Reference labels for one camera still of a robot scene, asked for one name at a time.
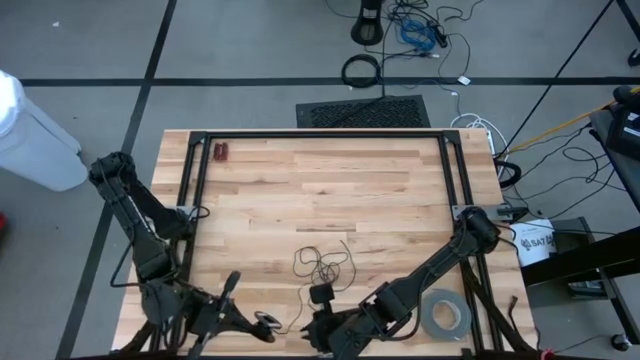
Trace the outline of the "grey tape roll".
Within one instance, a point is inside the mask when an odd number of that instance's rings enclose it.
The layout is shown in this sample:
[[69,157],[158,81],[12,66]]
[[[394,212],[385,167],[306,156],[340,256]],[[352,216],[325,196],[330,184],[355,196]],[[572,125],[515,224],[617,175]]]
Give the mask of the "grey tape roll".
[[[434,315],[438,304],[448,306],[453,315],[454,323],[449,327],[441,326]],[[435,289],[424,295],[419,308],[421,311],[420,325],[431,338],[439,341],[459,341],[466,337],[471,330],[472,314],[466,300],[458,293]]]

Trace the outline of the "black cart frame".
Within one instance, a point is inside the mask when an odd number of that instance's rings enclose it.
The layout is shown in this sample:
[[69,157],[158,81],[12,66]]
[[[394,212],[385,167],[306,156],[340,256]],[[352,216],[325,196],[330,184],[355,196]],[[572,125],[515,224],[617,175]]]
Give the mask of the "black cart frame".
[[527,286],[600,281],[606,296],[619,300],[615,279],[640,274],[640,226],[609,234],[590,229],[580,217],[553,221],[552,227],[557,252],[522,268]]

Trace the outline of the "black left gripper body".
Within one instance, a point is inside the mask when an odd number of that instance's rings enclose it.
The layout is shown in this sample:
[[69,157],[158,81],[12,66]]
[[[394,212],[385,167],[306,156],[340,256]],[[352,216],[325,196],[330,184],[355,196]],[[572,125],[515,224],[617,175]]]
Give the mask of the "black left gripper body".
[[188,358],[199,358],[206,343],[220,332],[223,320],[231,308],[231,293],[239,282],[240,277],[241,273],[239,271],[232,271],[224,284],[220,296],[208,297],[206,301],[199,300],[199,307],[187,322],[187,330],[197,336],[187,354]]

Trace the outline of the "black cord spool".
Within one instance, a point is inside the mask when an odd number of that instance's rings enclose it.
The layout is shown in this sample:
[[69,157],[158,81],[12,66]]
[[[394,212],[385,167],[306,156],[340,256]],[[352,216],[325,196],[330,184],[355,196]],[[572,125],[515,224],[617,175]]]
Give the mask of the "black cord spool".
[[263,312],[256,311],[254,316],[260,327],[268,329],[270,331],[278,331],[282,328],[282,324],[279,320],[277,320],[274,316]]

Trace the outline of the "white plastic bin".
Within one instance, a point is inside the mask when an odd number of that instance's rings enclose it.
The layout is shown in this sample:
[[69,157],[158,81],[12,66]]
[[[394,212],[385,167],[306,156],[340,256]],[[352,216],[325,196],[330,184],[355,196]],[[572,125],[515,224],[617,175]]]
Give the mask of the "white plastic bin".
[[0,168],[63,192],[87,180],[80,143],[0,70]]

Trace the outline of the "white paper label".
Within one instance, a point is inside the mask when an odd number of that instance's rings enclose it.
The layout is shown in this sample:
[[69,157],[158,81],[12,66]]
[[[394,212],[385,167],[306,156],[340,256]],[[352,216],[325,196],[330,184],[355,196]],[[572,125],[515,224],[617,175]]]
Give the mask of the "white paper label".
[[545,260],[557,252],[554,228],[548,219],[515,223],[511,229],[515,232],[513,243],[521,267]]

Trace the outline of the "black cylindrical stand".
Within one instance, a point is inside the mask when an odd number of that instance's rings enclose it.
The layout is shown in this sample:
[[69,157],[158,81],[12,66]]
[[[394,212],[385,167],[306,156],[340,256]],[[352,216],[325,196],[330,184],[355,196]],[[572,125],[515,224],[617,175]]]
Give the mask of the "black cylindrical stand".
[[384,30],[381,24],[383,0],[361,0],[356,21],[351,28],[351,39],[363,46],[381,42]]

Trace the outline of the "black perforated floor mat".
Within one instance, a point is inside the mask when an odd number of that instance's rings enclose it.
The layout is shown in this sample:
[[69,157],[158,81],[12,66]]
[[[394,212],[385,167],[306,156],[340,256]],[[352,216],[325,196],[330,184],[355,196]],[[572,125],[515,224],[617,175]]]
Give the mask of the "black perforated floor mat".
[[298,128],[430,128],[421,95],[297,104]]

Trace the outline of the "grey side desk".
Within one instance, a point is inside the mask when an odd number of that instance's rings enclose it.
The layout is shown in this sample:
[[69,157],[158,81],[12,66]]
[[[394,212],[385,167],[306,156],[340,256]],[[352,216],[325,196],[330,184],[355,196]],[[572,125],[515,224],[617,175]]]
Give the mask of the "grey side desk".
[[619,86],[613,102],[589,115],[592,130],[640,213],[640,87]]

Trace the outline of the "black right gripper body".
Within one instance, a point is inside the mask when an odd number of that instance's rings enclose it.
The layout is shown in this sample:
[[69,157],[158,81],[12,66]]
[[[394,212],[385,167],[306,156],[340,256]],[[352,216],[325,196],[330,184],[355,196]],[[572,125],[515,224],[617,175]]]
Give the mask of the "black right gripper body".
[[330,336],[342,326],[350,317],[355,315],[354,309],[334,312],[332,310],[331,301],[335,298],[333,286],[330,283],[321,285],[313,285],[309,289],[310,300],[315,305],[320,305],[319,310],[315,310],[312,314],[310,322],[317,322],[317,330],[312,333],[320,341],[321,353],[330,353],[333,351],[330,345]]

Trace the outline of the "black power strip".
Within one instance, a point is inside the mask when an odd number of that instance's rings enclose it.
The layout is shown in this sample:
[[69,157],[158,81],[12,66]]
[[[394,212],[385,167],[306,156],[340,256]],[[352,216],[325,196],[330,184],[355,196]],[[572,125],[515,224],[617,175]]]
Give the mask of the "black power strip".
[[441,48],[447,48],[448,40],[447,40],[447,36],[444,33],[444,28],[438,22],[435,22],[435,21],[429,21],[427,24],[427,27],[430,29],[431,33],[433,34],[433,37],[437,42],[437,44]]

